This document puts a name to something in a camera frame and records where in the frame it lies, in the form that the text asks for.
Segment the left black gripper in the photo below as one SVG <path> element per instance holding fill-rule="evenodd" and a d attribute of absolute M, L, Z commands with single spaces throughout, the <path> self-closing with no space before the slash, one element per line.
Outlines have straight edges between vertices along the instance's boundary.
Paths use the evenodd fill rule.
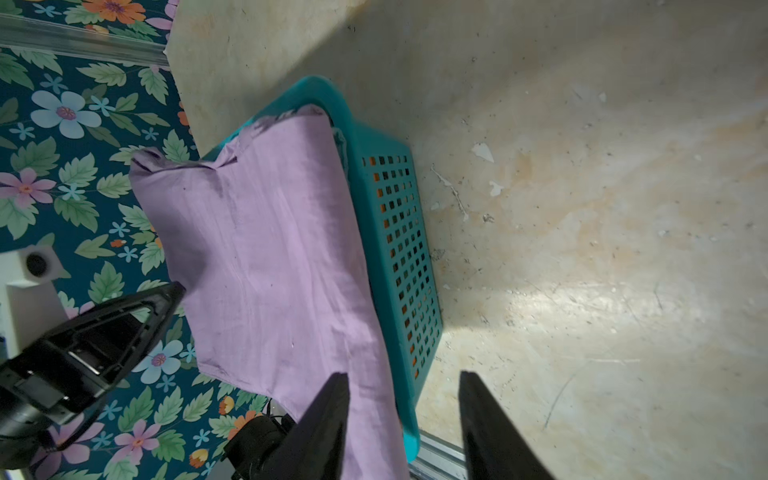
<path fill-rule="evenodd" d="M 56 451 L 49 428 L 105 397 L 157 345 L 186 293 L 178 282 L 108 300 L 45 332 L 1 366 L 1 467 Z"/>

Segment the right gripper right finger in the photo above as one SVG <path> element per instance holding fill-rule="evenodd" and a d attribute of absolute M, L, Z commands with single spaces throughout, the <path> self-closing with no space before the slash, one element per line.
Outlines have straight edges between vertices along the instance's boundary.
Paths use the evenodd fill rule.
<path fill-rule="evenodd" d="M 460 373 L 458 400 L 469 479 L 554 479 L 477 373 Z"/>

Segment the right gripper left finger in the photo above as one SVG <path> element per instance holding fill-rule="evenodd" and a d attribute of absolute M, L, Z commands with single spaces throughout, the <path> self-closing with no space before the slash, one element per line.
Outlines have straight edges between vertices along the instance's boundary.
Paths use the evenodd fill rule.
<path fill-rule="evenodd" d="M 349 380 L 334 373 L 299 422 L 272 416 L 245 423 L 224 448 L 233 479 L 339 479 L 349 412 Z"/>

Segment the purple cloth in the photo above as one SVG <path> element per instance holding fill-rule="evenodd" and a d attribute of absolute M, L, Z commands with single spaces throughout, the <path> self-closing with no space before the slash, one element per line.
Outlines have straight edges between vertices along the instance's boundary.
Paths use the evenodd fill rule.
<path fill-rule="evenodd" d="M 343 475 L 408 477 L 392 375 L 331 122 L 317 106 L 245 127 L 213 161 L 133 155 L 199 370 L 300 417 L 349 377 Z"/>

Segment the teal plastic basket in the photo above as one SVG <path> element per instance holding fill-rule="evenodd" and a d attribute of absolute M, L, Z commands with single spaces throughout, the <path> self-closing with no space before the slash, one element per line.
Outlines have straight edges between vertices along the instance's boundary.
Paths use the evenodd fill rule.
<path fill-rule="evenodd" d="M 186 303 L 201 371 L 303 413 L 350 378 L 346 458 L 400 477 L 441 334 L 408 148 L 308 77 L 211 149 L 195 175 L 206 253 Z"/>

